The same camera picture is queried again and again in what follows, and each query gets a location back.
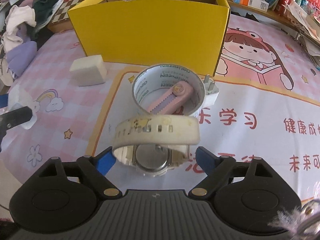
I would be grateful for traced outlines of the orange white small carton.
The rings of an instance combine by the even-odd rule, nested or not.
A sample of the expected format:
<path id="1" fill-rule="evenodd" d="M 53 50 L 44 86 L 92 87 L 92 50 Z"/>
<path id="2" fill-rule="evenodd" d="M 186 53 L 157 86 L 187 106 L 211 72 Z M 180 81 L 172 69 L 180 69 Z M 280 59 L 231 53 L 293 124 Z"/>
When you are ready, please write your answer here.
<path id="1" fill-rule="evenodd" d="M 231 0 L 232 2 L 267 12 L 269 4 L 264 0 Z"/>

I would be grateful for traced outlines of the pile of clothes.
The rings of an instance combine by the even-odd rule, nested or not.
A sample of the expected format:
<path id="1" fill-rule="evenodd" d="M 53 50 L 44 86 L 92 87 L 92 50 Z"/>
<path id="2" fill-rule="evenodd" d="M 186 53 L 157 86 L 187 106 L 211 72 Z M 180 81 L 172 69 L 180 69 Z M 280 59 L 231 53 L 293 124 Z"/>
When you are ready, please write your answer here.
<path id="1" fill-rule="evenodd" d="M 64 0 L 19 0 L 1 30 L 1 82 L 10 87 L 22 76 L 49 36 L 41 34 Z"/>

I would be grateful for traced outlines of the yellow cardboard box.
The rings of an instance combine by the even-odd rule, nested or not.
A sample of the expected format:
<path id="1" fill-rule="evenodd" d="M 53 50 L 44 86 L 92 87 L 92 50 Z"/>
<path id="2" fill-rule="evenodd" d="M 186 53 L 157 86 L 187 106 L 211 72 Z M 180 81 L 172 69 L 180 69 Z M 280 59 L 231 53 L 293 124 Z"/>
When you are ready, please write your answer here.
<path id="1" fill-rule="evenodd" d="M 230 18 L 226 0 L 84 0 L 68 11 L 88 56 L 214 74 Z"/>

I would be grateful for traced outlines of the white foam block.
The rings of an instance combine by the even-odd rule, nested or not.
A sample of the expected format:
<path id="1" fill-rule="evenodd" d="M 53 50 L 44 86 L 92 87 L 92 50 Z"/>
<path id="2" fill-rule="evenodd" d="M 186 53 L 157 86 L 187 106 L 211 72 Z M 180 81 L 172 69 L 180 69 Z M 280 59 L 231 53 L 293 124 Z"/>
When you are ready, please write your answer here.
<path id="1" fill-rule="evenodd" d="M 71 79 L 79 87 L 103 84 L 107 77 L 107 69 L 101 55 L 92 55 L 74 60 L 69 72 Z"/>

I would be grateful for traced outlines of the stack of papers and books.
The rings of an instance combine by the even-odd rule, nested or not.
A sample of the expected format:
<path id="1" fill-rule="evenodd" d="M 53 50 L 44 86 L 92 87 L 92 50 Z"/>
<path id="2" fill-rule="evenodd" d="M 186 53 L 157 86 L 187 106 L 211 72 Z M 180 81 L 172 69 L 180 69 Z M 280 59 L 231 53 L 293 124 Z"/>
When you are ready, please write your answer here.
<path id="1" fill-rule="evenodd" d="M 319 69 L 319 0 L 277 0 L 274 8 L 298 29 L 296 39 Z"/>

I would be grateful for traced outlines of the pink cartoon table mat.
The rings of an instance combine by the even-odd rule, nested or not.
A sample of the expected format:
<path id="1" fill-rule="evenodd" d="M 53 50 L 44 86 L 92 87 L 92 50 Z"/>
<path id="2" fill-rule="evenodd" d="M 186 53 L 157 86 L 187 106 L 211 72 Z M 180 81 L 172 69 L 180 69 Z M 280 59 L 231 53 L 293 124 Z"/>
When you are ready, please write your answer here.
<path id="1" fill-rule="evenodd" d="M 200 145 L 249 162 L 264 158 L 303 201 L 319 197 L 319 71 L 293 39 L 268 25 L 231 16 L 229 27 L 257 35 L 279 55 L 294 87 L 265 86 L 229 64 L 216 75 L 216 102 L 199 113 Z M 141 66 L 107 63 L 107 81 L 79 87 L 70 66 L 83 57 L 75 32 L 52 36 L 15 87 L 33 98 L 37 121 L 8 131 L 1 159 L 20 182 L 49 157 L 74 161 L 112 144 L 117 124 L 137 114 L 131 87 Z"/>

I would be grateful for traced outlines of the clear tape roll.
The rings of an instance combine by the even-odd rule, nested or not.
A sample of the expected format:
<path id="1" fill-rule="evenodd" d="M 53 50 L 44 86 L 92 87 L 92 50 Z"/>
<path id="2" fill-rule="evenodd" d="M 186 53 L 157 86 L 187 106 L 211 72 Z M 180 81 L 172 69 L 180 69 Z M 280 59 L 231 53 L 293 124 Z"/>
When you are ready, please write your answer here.
<path id="1" fill-rule="evenodd" d="M 204 103 L 204 84 L 197 74 L 176 64 L 158 64 L 139 73 L 132 84 L 133 101 L 141 112 L 150 113 L 151 105 L 179 82 L 190 85 L 193 92 L 174 112 L 197 117 Z"/>

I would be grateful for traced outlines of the white power plug adapter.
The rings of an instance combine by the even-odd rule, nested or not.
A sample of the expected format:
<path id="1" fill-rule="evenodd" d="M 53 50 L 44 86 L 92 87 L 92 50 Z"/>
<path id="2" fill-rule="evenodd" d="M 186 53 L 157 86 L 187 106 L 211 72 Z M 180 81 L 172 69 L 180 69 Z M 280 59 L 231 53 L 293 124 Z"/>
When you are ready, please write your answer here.
<path id="1" fill-rule="evenodd" d="M 209 107 L 212 106 L 216 100 L 217 96 L 219 94 L 219 89 L 213 80 L 213 78 L 207 74 L 204 79 L 202 80 L 205 88 L 205 96 L 202 107 Z"/>

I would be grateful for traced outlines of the wooden chess board box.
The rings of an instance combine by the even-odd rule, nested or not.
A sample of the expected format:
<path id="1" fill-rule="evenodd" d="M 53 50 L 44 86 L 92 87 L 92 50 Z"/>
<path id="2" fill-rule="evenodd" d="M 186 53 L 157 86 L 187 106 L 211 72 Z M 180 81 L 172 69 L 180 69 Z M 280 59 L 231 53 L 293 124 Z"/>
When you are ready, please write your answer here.
<path id="1" fill-rule="evenodd" d="M 68 0 L 64 2 L 53 16 L 51 22 L 48 24 L 48 29 L 54 33 L 60 33 L 73 29 L 67 12 L 69 9 L 72 9 L 72 7 L 76 6 L 82 1 L 84 0 Z"/>

